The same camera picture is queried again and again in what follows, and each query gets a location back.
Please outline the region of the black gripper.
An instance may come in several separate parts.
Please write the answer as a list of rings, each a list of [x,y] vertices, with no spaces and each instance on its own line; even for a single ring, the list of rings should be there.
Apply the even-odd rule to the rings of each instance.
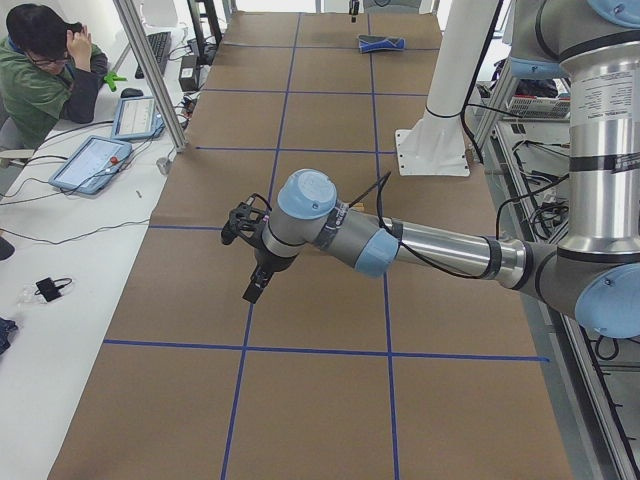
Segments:
[[[249,303],[256,303],[268,286],[272,276],[288,269],[296,259],[295,256],[281,257],[275,255],[266,248],[255,248],[254,257],[256,268],[251,274],[249,284],[242,296]]]

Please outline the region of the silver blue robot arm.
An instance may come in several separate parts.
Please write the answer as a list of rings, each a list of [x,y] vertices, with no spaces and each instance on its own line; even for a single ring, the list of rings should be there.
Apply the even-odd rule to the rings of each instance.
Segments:
[[[569,219],[557,244],[472,236],[365,214],[313,169],[289,176],[265,210],[245,203],[222,239],[243,238],[256,267],[244,297],[313,245],[356,271],[394,261],[494,280],[610,338],[639,333],[639,5],[519,1],[511,65],[520,79],[570,82]]]

